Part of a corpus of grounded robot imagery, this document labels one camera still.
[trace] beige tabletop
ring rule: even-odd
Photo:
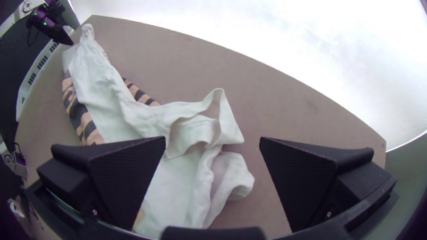
[[[269,238],[291,232],[258,148],[261,136],[371,147],[374,162],[384,167],[382,137],[337,103],[274,68],[165,28],[103,16],[91,16],[86,23],[92,24],[95,39],[119,73],[161,104],[200,101],[214,88],[225,90],[245,137],[241,153],[255,184],[246,198],[228,202],[211,228],[260,226]],[[77,29],[74,42],[79,35]],[[79,144],[62,103],[61,53],[68,48],[60,46],[48,60],[22,111],[16,142],[27,159],[26,187],[38,179],[36,168],[51,157],[52,144]]]

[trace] white cloth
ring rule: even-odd
[[[254,184],[243,157],[221,151],[224,144],[244,141],[224,90],[213,90],[201,102],[149,107],[134,100],[102,52],[86,24],[80,43],[64,52],[63,65],[104,140],[166,138],[141,205],[145,217],[134,231],[158,238],[171,225],[207,228],[227,199],[245,197]]]

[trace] white wall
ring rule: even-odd
[[[92,14],[139,21],[261,61],[348,109],[387,149],[427,129],[427,16],[419,0],[70,2],[80,22]]]

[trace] crumpled fabric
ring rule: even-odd
[[[223,89],[200,102],[137,102],[103,56],[90,24],[82,27],[80,43],[63,53],[63,67],[105,142],[166,138],[141,205],[144,217],[134,224],[136,233],[158,238],[167,226],[207,228],[227,200],[252,190],[254,177],[243,157],[222,151],[224,144],[244,141]]]

